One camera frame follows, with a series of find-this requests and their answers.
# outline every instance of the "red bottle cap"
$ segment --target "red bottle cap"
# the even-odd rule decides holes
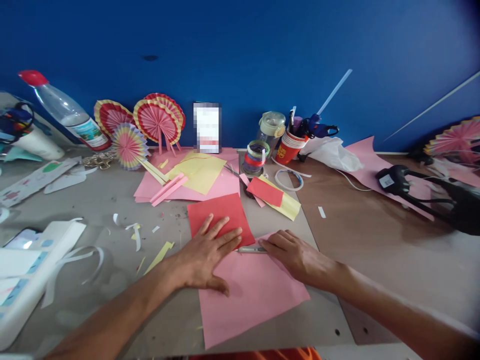
[[[24,70],[18,73],[18,76],[30,86],[42,86],[49,81],[37,70]]]

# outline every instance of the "plastic water bottle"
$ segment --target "plastic water bottle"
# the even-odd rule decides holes
[[[18,75],[30,85],[36,97],[50,115],[94,151],[103,151],[112,141],[97,123],[70,96],[50,85],[40,72],[20,71]]]

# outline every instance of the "red paper cup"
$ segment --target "red paper cup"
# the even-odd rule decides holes
[[[309,141],[309,137],[297,137],[292,135],[288,129],[281,137],[281,143],[276,153],[275,161],[282,165],[287,165],[294,157],[298,155],[301,149]]]

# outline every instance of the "pleated paper fan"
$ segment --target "pleated paper fan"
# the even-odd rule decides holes
[[[116,127],[112,136],[112,146],[122,168],[136,170],[142,166],[141,161],[149,155],[149,147],[144,135],[135,125],[123,122]]]
[[[144,97],[145,100],[156,100],[160,104],[165,105],[175,116],[176,120],[180,123],[181,131],[185,128],[185,114],[180,105],[175,100],[165,94],[154,92]]]
[[[133,119],[141,132],[156,143],[162,143],[162,134],[167,145],[176,144],[180,139],[182,127],[179,122],[170,109],[156,100],[137,102]]]
[[[435,139],[425,145],[423,151],[431,156],[457,155],[463,163],[475,164],[480,161],[480,154],[473,150],[479,146],[478,140],[480,140],[480,116],[464,120],[435,136]]]
[[[112,100],[98,100],[94,107],[95,120],[111,138],[122,123],[134,124],[134,116],[122,104]]]

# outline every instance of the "table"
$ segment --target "table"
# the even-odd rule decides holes
[[[404,156],[381,157],[432,175]],[[314,159],[292,162],[291,167],[312,175],[304,179],[297,195],[322,253],[415,304],[473,329],[479,326],[479,236],[453,230],[439,220],[432,223],[375,191],[358,191],[343,175]],[[323,207],[325,219],[318,206]],[[366,314],[343,300],[340,303],[358,345],[398,341]]]
[[[88,154],[88,150],[81,148],[67,151],[68,157]],[[31,161],[2,165],[0,189],[41,165]],[[278,166],[269,164],[266,169],[272,179]],[[157,207],[149,203],[135,203],[133,194],[142,177],[142,170],[125,171],[113,165],[106,171],[97,170],[87,175],[83,183],[48,195],[39,192],[13,207],[15,214],[0,225],[0,246],[27,226],[44,229],[51,221],[83,217],[87,228],[78,240],[77,247],[100,246],[105,249],[105,261],[97,280],[85,285],[81,283],[96,268],[97,255],[65,265],[57,278],[53,304],[44,309],[39,306],[35,309],[10,347],[11,352],[32,353],[35,357],[44,355],[101,305],[132,284],[143,257],[146,257],[142,268],[145,271],[166,241],[175,242],[168,253],[171,255],[190,239],[187,204],[191,202],[163,202]],[[246,197],[243,192],[241,200],[255,237],[278,229],[290,229],[315,245],[303,210],[292,222],[269,206],[261,209],[256,201]],[[135,252],[135,241],[130,239],[132,231],[113,223],[114,213],[119,214],[122,224],[142,224],[139,252]],[[157,225],[160,229],[153,234],[152,229]],[[309,288],[308,292],[310,301],[208,352],[353,344],[354,339],[338,299],[313,288]],[[123,356],[131,359],[203,354],[205,347],[203,332],[199,329],[201,325],[198,291],[183,289],[168,298],[152,315],[132,338]]]

